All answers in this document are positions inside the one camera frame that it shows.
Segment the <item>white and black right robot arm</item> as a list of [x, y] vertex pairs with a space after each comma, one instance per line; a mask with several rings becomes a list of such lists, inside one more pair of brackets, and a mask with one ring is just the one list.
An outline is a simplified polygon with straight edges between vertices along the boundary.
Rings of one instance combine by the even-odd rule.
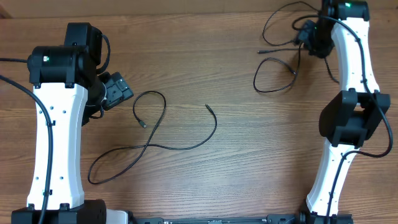
[[351, 215], [338, 213], [338, 202], [357, 154], [375, 157], [361, 150], [380, 122], [386, 125], [393, 145], [386, 112], [391, 97], [380, 92], [374, 77], [369, 52], [369, 7], [365, 1], [322, 1], [316, 16], [304, 16], [298, 29], [297, 43], [303, 43], [310, 55], [327, 57], [332, 50], [338, 56], [339, 93], [325, 106], [318, 128], [324, 137], [323, 154], [315, 183], [307, 195], [296, 223], [352, 223]]

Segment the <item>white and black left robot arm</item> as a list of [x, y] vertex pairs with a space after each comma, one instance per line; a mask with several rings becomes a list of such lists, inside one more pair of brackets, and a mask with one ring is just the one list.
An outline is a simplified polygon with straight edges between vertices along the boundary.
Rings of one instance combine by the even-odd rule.
[[131, 223], [132, 213], [87, 200], [80, 172], [81, 129], [132, 97], [120, 73], [101, 58], [108, 38], [87, 22], [67, 25], [59, 46], [38, 46], [27, 59], [37, 110], [34, 178], [13, 223]]

